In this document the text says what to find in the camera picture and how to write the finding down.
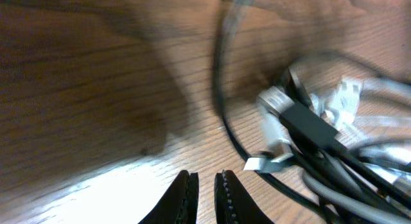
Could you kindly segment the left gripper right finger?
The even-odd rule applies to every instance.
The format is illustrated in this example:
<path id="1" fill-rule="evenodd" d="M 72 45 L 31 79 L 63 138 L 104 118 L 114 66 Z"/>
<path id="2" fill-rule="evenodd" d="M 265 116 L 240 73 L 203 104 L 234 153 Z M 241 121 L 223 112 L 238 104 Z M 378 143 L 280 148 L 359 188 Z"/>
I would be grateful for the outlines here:
<path id="1" fill-rule="evenodd" d="M 217 224 L 274 224 L 231 170 L 214 178 L 214 210 Z"/>

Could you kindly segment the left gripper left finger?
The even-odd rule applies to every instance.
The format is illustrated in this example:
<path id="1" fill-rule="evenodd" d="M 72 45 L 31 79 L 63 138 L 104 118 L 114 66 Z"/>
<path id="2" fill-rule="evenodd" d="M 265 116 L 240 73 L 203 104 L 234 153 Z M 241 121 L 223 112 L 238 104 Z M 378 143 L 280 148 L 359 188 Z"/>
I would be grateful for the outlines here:
<path id="1" fill-rule="evenodd" d="M 195 224 L 198 197 L 198 173 L 182 170 L 139 224 Z"/>

